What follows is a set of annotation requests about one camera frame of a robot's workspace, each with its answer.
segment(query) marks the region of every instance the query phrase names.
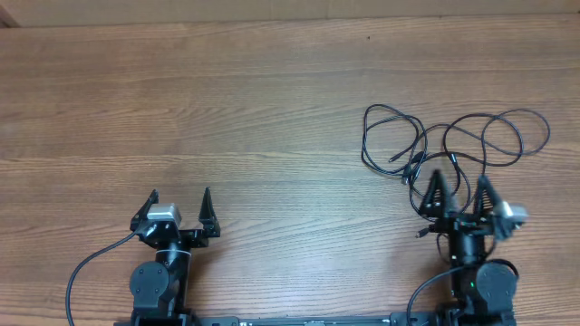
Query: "tangled cable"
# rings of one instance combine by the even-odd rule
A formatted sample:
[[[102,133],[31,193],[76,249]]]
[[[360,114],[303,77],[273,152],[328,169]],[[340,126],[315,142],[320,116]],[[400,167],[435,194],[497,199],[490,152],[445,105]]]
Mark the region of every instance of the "tangled cable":
[[[372,125],[369,126],[368,115],[369,115],[369,112],[371,112],[373,110],[389,110],[390,112],[393,112],[396,115],[390,116],[389,118],[386,118],[386,119],[379,120],[377,122],[374,122]],[[538,146],[536,149],[525,150],[524,140],[522,138],[521,132],[519,131],[519,129],[516,127],[516,125],[514,123],[512,123],[510,120],[505,118],[506,115],[508,115],[509,113],[513,113],[513,112],[527,112],[527,113],[533,114],[533,115],[537,116],[538,118],[540,118],[544,122],[544,124],[546,125],[546,130],[547,130],[546,138],[544,139],[542,144],[540,146]],[[459,123],[460,121],[462,121],[464,119],[476,118],[476,117],[489,118],[489,121],[483,127],[480,136],[456,126],[457,123]],[[368,151],[367,145],[366,145],[368,133],[369,133],[369,130],[371,130],[372,128],[374,128],[376,126],[379,126],[379,125],[382,125],[383,123],[391,122],[394,120],[399,120],[399,119],[408,121],[413,126],[413,128],[415,128],[415,139],[409,145],[409,147],[407,147],[406,149],[404,149],[403,151],[401,151],[400,153],[394,155],[391,159],[389,159],[389,163],[392,163],[395,160],[401,158],[403,155],[405,155],[406,153],[409,152],[409,159],[407,159],[406,163],[399,168],[396,168],[393,170],[387,170],[387,169],[380,167],[374,160],[372,160],[371,155],[369,154],[369,151]],[[517,141],[518,141],[518,145],[519,145],[518,151],[509,151],[509,150],[501,149],[500,147],[485,140],[485,133],[486,133],[487,128],[489,127],[489,125],[491,123],[493,123],[494,121],[497,121],[497,120],[500,120],[500,121],[506,123],[512,130],[514,130],[514,132],[516,133]],[[445,128],[445,132],[443,133],[443,138],[442,138],[443,151],[436,152],[436,153],[429,153],[427,150],[428,149],[427,134],[430,131],[437,129],[437,128]],[[483,158],[482,159],[475,158],[469,154],[458,152],[458,151],[449,151],[449,149],[447,148],[447,135],[451,129],[460,131],[468,136],[471,136],[474,139],[479,140],[481,142],[481,151],[483,153]],[[424,139],[422,150],[419,151],[417,154],[415,154],[415,150],[416,150],[417,146],[419,146],[421,139]],[[409,200],[411,202],[411,206],[413,207],[415,212],[417,212],[417,214],[418,214],[419,209],[415,205],[415,202],[413,199],[413,194],[416,194],[419,197],[423,197],[423,194],[415,187],[415,181],[417,181],[417,179],[419,178],[419,174],[421,172],[421,165],[423,163],[429,161],[430,159],[433,159],[433,158],[438,158],[438,157],[443,157],[443,156],[447,157],[451,161],[451,164],[453,165],[453,167],[455,169],[456,178],[457,178],[456,186],[453,189],[453,192],[451,193],[451,195],[454,196],[458,192],[462,178],[463,178],[463,180],[465,182],[465,186],[467,188],[468,197],[467,197],[466,203],[459,211],[460,213],[463,213],[466,211],[466,209],[469,207],[469,205],[471,205],[473,199],[476,197],[475,196],[476,194],[473,194],[473,196],[472,196],[471,186],[469,184],[469,179],[468,179],[467,175],[465,174],[465,172],[459,167],[459,162],[457,160],[457,157],[467,158],[467,159],[472,160],[474,162],[478,162],[479,164],[482,165],[481,174],[484,175],[486,173],[486,167],[508,167],[508,166],[513,165],[516,162],[518,162],[523,156],[529,156],[529,155],[536,154],[537,152],[542,150],[542,148],[547,144],[547,142],[549,140],[550,140],[550,125],[547,122],[547,119],[544,118],[544,116],[539,114],[538,112],[536,112],[534,110],[530,110],[530,109],[513,109],[513,110],[507,110],[505,112],[501,112],[499,114],[471,113],[471,114],[467,114],[467,115],[464,115],[464,116],[458,118],[457,120],[451,122],[450,124],[438,123],[438,124],[435,124],[427,129],[425,129],[425,127],[423,126],[423,123],[418,118],[416,118],[414,116],[407,115],[407,114],[405,114],[405,113],[403,113],[403,112],[401,112],[401,111],[399,111],[399,110],[397,110],[389,105],[373,104],[370,107],[368,107],[366,112],[364,113],[364,130],[363,130],[363,134],[362,134],[361,160],[362,160],[362,163],[364,163],[364,165],[366,165],[368,168],[370,168],[371,170],[373,170],[377,173],[387,175],[387,176],[401,177],[401,182],[403,184],[409,186]],[[495,150],[497,150],[505,155],[513,156],[514,159],[507,162],[507,163],[488,162],[488,153],[486,150],[486,146],[490,146],[491,148],[493,148],[493,149],[495,149]],[[429,217],[423,217],[423,218],[432,222],[432,219]]]

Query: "coiled black wire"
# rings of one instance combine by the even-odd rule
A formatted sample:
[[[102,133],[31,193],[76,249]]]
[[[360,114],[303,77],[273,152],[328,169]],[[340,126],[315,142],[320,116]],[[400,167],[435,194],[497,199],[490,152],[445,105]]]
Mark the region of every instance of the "coiled black wire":
[[[387,110],[387,111],[394,113],[395,115],[390,116],[386,119],[382,119],[382,120],[379,120],[377,122],[374,122],[372,125],[369,126],[368,115],[373,110]],[[516,125],[513,122],[511,122],[510,120],[505,118],[506,115],[508,115],[510,113],[514,113],[514,112],[526,112],[526,113],[533,114],[536,117],[538,117],[540,120],[542,120],[542,122],[544,122],[544,124],[546,125],[546,130],[547,130],[546,138],[541,143],[541,145],[539,145],[536,149],[525,150],[524,140],[522,138],[521,132],[519,131],[519,129],[516,127]],[[456,124],[462,120],[469,119],[469,118],[482,118],[482,117],[489,118],[489,121],[483,127],[480,136],[456,126]],[[368,133],[369,133],[369,130],[371,130],[372,128],[374,128],[376,126],[379,126],[379,125],[382,125],[384,123],[391,122],[394,120],[398,120],[398,119],[407,120],[412,125],[412,127],[415,128],[415,139],[409,145],[409,147],[407,147],[406,149],[404,149],[403,151],[401,151],[400,153],[396,154],[391,159],[389,159],[389,163],[392,163],[395,160],[401,158],[402,156],[404,156],[406,153],[409,152],[409,159],[407,159],[406,163],[401,167],[398,167],[398,168],[395,168],[392,170],[388,170],[388,169],[385,169],[385,168],[382,168],[381,166],[379,166],[371,158],[371,155],[369,154],[369,150],[367,149]],[[517,137],[517,141],[518,141],[518,145],[519,145],[518,151],[505,150],[505,149],[502,149],[499,146],[494,145],[494,144],[485,140],[485,133],[486,133],[487,128],[489,127],[489,125],[491,123],[498,121],[498,120],[506,123],[512,130],[514,130],[514,133]],[[459,166],[459,162],[457,161],[457,157],[466,158],[466,159],[472,160],[474,162],[478,162],[479,164],[482,165],[481,174],[484,175],[486,173],[486,167],[508,167],[508,166],[511,166],[511,165],[515,164],[516,162],[518,162],[524,156],[536,154],[537,152],[542,150],[544,148],[544,146],[547,144],[547,142],[550,140],[550,132],[551,132],[550,125],[549,125],[547,119],[543,115],[541,115],[540,113],[538,113],[534,110],[530,110],[530,109],[513,109],[513,110],[507,110],[505,112],[501,112],[499,114],[471,113],[471,114],[464,115],[464,116],[458,118],[457,120],[455,120],[449,124],[448,123],[438,123],[438,124],[435,124],[427,129],[425,129],[425,127],[423,126],[423,123],[418,118],[416,118],[414,116],[407,115],[407,114],[393,108],[392,106],[389,106],[386,104],[373,104],[370,107],[368,107],[367,110],[365,111],[363,121],[364,121],[364,129],[363,129],[363,134],[362,134],[362,150],[361,150],[362,163],[364,163],[364,165],[366,165],[368,168],[370,168],[371,170],[373,170],[379,174],[393,176],[393,177],[401,177],[402,180],[404,181],[404,183],[406,183],[409,186],[409,200],[411,202],[411,206],[413,207],[415,212],[417,212],[417,214],[419,213],[419,208],[417,207],[417,205],[415,205],[413,197],[414,197],[414,195],[417,195],[419,197],[423,197],[423,194],[415,187],[415,181],[419,177],[419,174],[421,172],[421,165],[423,163],[425,163],[431,159],[439,158],[439,157],[443,157],[443,156],[447,157],[451,161],[451,163],[453,164],[453,167],[455,168],[456,179],[457,179],[456,186],[453,189],[453,192],[451,194],[452,195],[457,194],[457,192],[459,191],[459,186],[461,184],[461,179],[463,179],[463,181],[465,182],[466,188],[467,188],[468,197],[466,199],[465,204],[463,205],[463,207],[459,211],[460,213],[463,213],[471,205],[474,198],[476,197],[476,194],[475,193],[473,195],[471,194],[471,186],[469,183],[469,178],[467,177],[465,172]],[[444,150],[442,152],[435,152],[435,153],[429,154],[427,151],[427,149],[428,149],[427,134],[435,129],[438,129],[438,128],[445,128],[445,132],[443,133],[443,138],[441,140],[441,143],[442,143]],[[449,151],[449,149],[447,147],[447,136],[448,136],[448,133],[451,129],[460,131],[460,132],[462,132],[462,133],[464,133],[464,134],[466,134],[474,139],[479,140],[481,142],[481,150],[483,153],[483,158],[482,159],[475,158],[469,154],[458,152],[458,151]],[[415,150],[416,150],[417,146],[419,146],[421,139],[424,139],[422,151],[415,154]],[[488,162],[488,154],[487,154],[486,146],[489,146],[489,147],[491,147],[491,148],[493,148],[493,149],[495,149],[495,150],[497,150],[505,155],[513,156],[514,159],[509,161],[509,162],[506,162],[506,163]],[[432,219],[430,217],[423,217],[423,218],[432,222]]]

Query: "wood grain surface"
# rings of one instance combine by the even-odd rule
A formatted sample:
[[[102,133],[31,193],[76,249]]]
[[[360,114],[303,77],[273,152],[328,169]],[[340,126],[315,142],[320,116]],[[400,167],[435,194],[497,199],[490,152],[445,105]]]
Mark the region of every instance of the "wood grain surface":
[[[580,15],[4,29],[0,44],[2,325],[64,325],[73,268],[124,237],[153,188],[195,226],[205,186],[223,231],[194,253],[188,305],[200,316],[402,311],[446,266],[434,236],[414,238],[425,223],[407,188],[360,161],[375,102],[426,125],[546,115],[541,153],[488,170],[531,212],[495,256],[522,274],[519,323],[580,324]],[[546,135],[511,118],[527,148]],[[387,165],[412,137],[393,122],[369,148]],[[499,124],[488,138],[515,146]],[[480,155],[457,133],[449,146]],[[475,182],[480,166],[460,163]],[[450,168],[426,164],[422,185],[435,167]],[[89,263],[72,289],[77,324],[127,320],[129,276],[153,258],[131,240]],[[449,298],[441,283],[416,309]]]

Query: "wooden table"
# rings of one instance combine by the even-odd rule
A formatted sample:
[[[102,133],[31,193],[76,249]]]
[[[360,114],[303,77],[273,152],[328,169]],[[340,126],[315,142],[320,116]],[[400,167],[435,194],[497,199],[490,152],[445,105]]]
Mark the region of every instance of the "wooden table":
[[[194,253],[199,315],[402,311],[446,266],[434,236],[414,238],[425,222],[407,188],[360,161],[375,102],[426,125],[520,107],[547,116],[542,152],[488,170],[532,215],[495,256],[522,274],[521,324],[579,323],[580,15],[4,29],[0,81],[2,325],[64,325],[73,268],[124,237],[153,188],[187,227],[205,186],[223,231]],[[545,136],[513,119],[530,147]],[[393,122],[369,147],[386,165],[412,135]],[[505,127],[489,137],[513,147]],[[476,140],[449,143],[480,155]],[[480,166],[460,162],[475,183]],[[153,258],[131,240],[89,263],[72,289],[77,324],[128,318],[129,276]],[[435,285],[416,309],[449,297]]]

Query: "wooden tabletop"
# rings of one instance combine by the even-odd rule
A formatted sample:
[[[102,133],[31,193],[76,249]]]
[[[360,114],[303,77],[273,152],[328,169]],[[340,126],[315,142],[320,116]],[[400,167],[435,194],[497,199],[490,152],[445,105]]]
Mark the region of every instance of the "wooden tabletop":
[[[373,103],[425,125],[546,115],[543,151],[488,169],[531,213],[494,256],[522,275],[518,322],[578,324],[580,15],[1,30],[0,324],[64,325],[74,267],[127,235],[153,188],[192,227],[206,186],[222,237],[194,252],[188,306],[200,316],[403,311],[447,267],[433,235],[415,239],[426,223],[408,189],[360,160]],[[546,135],[529,116],[510,118],[527,149]],[[460,126],[479,133],[484,122]],[[513,148],[513,133],[493,126],[489,140]],[[369,148],[388,166],[413,135],[393,122]],[[449,145],[481,155],[458,133]],[[481,166],[459,163],[475,184]],[[425,164],[422,187],[435,167],[450,165]],[[152,259],[131,240],[86,265],[72,288],[77,324],[126,320],[129,276]],[[416,310],[449,299],[441,283]]]

